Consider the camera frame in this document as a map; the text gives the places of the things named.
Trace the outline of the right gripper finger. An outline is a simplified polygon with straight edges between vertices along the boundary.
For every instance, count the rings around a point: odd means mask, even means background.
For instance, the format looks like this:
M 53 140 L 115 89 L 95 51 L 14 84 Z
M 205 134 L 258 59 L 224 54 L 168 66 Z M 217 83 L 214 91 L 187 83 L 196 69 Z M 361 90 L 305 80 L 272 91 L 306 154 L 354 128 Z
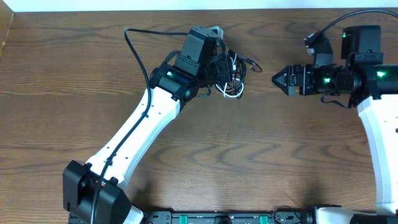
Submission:
M 291 74 L 291 66 L 288 65 L 272 77 L 273 82 L 287 82 Z
M 294 96 L 295 95 L 295 87 L 294 86 L 289 86 L 286 83 L 281 83 L 277 80 L 272 81 L 273 84 L 280 88 L 287 96 Z

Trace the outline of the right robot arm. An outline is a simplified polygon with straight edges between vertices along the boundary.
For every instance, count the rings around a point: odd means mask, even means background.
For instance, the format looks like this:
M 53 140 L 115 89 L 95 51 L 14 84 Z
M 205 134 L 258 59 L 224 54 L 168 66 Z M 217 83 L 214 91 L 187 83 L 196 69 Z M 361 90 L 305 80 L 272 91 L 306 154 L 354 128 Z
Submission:
M 272 77 L 286 95 L 348 94 L 346 108 L 356 108 L 364 126 L 376 180 L 375 213 L 339 205 L 313 205 L 301 223 L 397 223 L 397 65 L 385 64 L 379 26 L 343 29 L 341 58 L 333 63 L 328 39 L 307 43 L 312 64 L 288 65 Z

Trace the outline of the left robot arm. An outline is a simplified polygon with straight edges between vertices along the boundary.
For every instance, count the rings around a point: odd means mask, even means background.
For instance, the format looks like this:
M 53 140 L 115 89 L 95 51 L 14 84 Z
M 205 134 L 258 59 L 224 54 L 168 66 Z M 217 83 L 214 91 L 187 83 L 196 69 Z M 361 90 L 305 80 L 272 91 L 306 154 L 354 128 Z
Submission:
M 144 74 L 144 95 L 112 139 L 63 171 L 63 208 L 81 222 L 140 223 L 144 212 L 124 192 L 139 161 L 199 89 L 231 81 L 233 57 L 220 27 L 193 26 L 185 37 L 182 50 Z

